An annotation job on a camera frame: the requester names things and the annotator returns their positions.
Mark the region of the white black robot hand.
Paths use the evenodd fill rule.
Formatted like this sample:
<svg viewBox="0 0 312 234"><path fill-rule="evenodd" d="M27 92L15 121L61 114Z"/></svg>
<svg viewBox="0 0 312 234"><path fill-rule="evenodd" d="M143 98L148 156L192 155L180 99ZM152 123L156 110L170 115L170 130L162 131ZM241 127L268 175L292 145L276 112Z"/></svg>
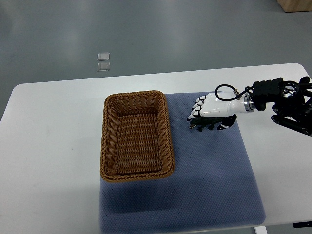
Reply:
<svg viewBox="0 0 312 234"><path fill-rule="evenodd" d="M187 121L190 123L196 117L222 117L223 120L214 128L224 130L233 126L237 113L251 113L254 110L255 105L248 93L242 97L235 97L233 92L208 93L195 101Z"/></svg>

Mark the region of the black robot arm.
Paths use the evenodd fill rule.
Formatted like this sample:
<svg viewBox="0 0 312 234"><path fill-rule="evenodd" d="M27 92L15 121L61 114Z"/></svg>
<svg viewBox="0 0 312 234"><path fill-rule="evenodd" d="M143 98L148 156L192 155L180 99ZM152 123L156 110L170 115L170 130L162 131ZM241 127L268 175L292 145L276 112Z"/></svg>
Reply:
<svg viewBox="0 0 312 234"><path fill-rule="evenodd" d="M312 82L309 76L299 82L284 81L283 78L255 81L241 93L231 85L221 84L214 93L218 100L229 103L243 99L246 112L264 111L267 103L273 103L273 122L312 135Z"/></svg>

